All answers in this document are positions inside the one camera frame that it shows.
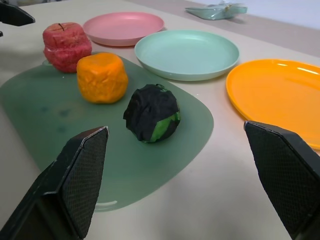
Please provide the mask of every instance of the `plastic bag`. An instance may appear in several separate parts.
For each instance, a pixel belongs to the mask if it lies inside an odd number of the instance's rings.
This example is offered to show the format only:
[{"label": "plastic bag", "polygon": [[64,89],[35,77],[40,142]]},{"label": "plastic bag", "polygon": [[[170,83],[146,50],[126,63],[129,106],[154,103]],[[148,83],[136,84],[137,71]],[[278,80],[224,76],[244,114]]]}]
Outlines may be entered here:
[{"label": "plastic bag", "polygon": [[204,20],[231,19],[238,14],[246,14],[248,8],[241,3],[222,1],[206,7],[186,7],[185,11]]}]

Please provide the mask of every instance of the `table surface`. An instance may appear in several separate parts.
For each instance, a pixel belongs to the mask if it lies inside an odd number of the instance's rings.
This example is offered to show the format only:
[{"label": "table surface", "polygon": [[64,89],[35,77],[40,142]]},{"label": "table surface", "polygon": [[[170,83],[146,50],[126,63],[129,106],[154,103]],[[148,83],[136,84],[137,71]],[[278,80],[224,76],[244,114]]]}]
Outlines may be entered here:
[{"label": "table surface", "polygon": [[[279,58],[320,64],[316,56],[123,0],[68,0],[23,9],[36,18],[36,23],[21,27],[0,24],[4,34],[0,38],[1,85],[43,62],[42,32],[50,24],[83,24],[97,15],[123,11],[156,14],[168,30],[193,29],[222,35],[237,44],[241,63]],[[93,44],[93,50],[112,52],[139,64],[133,48]],[[244,120],[229,102],[225,80],[224,75],[204,82],[173,82],[211,111],[211,138],[185,169],[154,193],[127,207],[94,213],[87,240],[290,239],[260,183],[243,130]],[[39,174],[2,109],[0,153],[1,228]]]}]

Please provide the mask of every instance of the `cutting board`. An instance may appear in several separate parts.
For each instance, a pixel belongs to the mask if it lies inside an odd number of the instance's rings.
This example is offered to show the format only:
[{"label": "cutting board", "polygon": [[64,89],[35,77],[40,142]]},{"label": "cutting board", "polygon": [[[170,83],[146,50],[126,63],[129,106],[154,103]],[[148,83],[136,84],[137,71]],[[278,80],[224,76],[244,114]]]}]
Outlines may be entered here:
[{"label": "cutting board", "polygon": [[[61,73],[48,62],[13,77],[0,88],[1,104],[41,171],[71,137],[99,126],[109,127],[96,211],[125,207],[157,190],[195,158],[214,127],[210,111],[195,97],[122,60],[129,84],[125,96],[114,104],[85,101],[78,90],[77,75]],[[165,86],[180,105],[181,122],[176,132],[158,143],[139,142],[123,120],[132,94],[146,84]]]}]

